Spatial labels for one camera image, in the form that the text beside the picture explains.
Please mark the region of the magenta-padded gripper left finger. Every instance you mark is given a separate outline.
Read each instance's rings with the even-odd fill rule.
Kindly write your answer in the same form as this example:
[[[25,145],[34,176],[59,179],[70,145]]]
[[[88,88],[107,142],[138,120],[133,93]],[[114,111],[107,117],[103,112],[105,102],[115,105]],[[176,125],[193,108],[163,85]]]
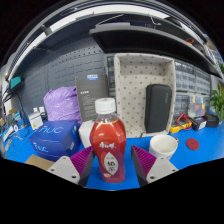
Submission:
[[[89,179],[94,158],[95,153],[93,148],[87,147],[71,157],[62,156],[48,169],[48,172],[85,187]]]

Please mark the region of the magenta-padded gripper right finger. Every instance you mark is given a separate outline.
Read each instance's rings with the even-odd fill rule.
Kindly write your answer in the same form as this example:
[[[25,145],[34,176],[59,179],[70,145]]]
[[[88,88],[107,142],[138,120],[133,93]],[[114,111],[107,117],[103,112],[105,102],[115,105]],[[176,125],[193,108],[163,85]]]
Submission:
[[[141,187],[173,174],[178,169],[166,158],[156,158],[144,149],[131,146],[131,156]]]

